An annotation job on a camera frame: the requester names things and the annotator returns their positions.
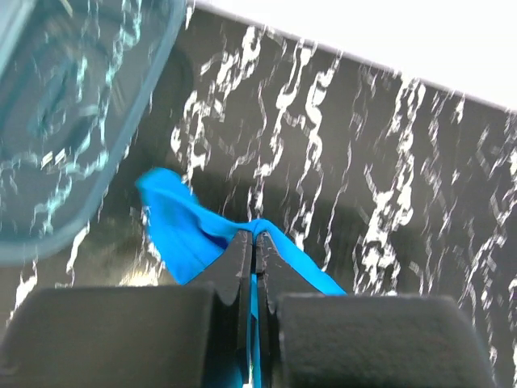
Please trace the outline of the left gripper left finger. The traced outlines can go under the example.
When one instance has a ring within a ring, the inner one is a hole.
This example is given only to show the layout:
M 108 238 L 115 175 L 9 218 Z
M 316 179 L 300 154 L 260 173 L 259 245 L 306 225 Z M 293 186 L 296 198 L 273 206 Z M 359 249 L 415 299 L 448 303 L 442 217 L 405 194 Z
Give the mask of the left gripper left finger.
M 240 387 L 252 235 L 186 285 L 44 289 L 1 344 L 4 387 Z

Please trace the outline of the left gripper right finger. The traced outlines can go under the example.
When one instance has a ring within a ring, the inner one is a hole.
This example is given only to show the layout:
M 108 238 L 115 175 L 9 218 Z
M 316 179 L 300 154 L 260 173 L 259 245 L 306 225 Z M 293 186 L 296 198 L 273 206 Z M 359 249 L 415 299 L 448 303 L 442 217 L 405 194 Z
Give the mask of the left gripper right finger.
M 258 387 L 491 387 L 472 324 L 448 297 L 327 296 L 256 245 Z

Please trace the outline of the blue t shirt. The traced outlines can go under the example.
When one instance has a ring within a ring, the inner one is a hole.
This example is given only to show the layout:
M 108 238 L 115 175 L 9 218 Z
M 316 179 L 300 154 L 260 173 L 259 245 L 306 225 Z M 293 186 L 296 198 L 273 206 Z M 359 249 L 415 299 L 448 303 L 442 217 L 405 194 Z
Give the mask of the blue t shirt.
M 271 236 L 280 257 L 325 295 L 346 292 L 278 227 L 266 219 L 235 222 L 206 209 L 177 173 L 156 168 L 137 187 L 149 210 L 148 234 L 175 280 L 185 285 L 214 263 L 241 230 Z

